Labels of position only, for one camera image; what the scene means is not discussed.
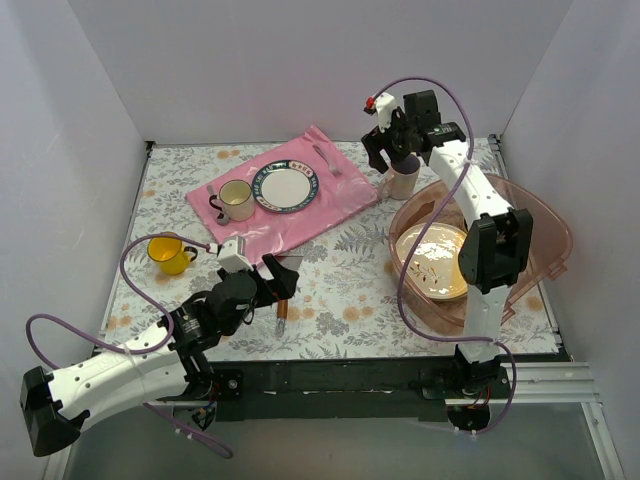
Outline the yellow bottom plate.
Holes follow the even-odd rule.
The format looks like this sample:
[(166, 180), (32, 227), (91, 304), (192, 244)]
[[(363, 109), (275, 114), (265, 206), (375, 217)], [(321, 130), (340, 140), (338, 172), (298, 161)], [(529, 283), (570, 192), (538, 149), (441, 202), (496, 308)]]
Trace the yellow bottom plate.
[(464, 297), (464, 280), (458, 255), (466, 234), (449, 224), (434, 222), (416, 248), (406, 276), (429, 299), (450, 301)]

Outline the pink mug purple inside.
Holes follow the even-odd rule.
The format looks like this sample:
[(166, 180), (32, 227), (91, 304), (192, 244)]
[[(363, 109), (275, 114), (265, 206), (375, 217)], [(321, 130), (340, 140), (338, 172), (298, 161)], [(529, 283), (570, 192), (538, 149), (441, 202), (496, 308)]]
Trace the pink mug purple inside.
[(407, 200), (413, 195), (419, 171), (420, 159), (413, 154), (392, 163), (381, 180), (377, 193), (381, 199)]

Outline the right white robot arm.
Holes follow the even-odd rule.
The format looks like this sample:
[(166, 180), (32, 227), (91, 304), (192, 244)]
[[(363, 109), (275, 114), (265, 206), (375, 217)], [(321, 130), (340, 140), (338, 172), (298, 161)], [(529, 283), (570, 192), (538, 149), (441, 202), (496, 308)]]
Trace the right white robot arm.
[(362, 138), (370, 165), (384, 173), (410, 154), (419, 155), (446, 186), (445, 199), (456, 202), (463, 214), (468, 233), (458, 265), (468, 285), (466, 318), (442, 382), (475, 397), (500, 374), (503, 311), (527, 265), (532, 215), (514, 209), (473, 165), (470, 128), (442, 121), (434, 91), (408, 94), (402, 106), (380, 92), (367, 99), (364, 110), (378, 122)]

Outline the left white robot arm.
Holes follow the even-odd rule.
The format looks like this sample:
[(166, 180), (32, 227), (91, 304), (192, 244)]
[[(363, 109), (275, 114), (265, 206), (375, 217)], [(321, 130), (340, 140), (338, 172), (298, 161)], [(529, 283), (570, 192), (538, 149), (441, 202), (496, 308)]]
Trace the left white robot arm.
[(143, 403), (224, 396), (230, 377), (214, 371), (205, 351), (251, 323), (256, 309), (296, 292), (300, 257), (262, 259), (268, 279), (254, 266), (221, 269), (211, 289), (193, 294), (114, 350), (66, 368), (28, 370), (20, 407), (34, 455), (57, 453), (97, 423)]

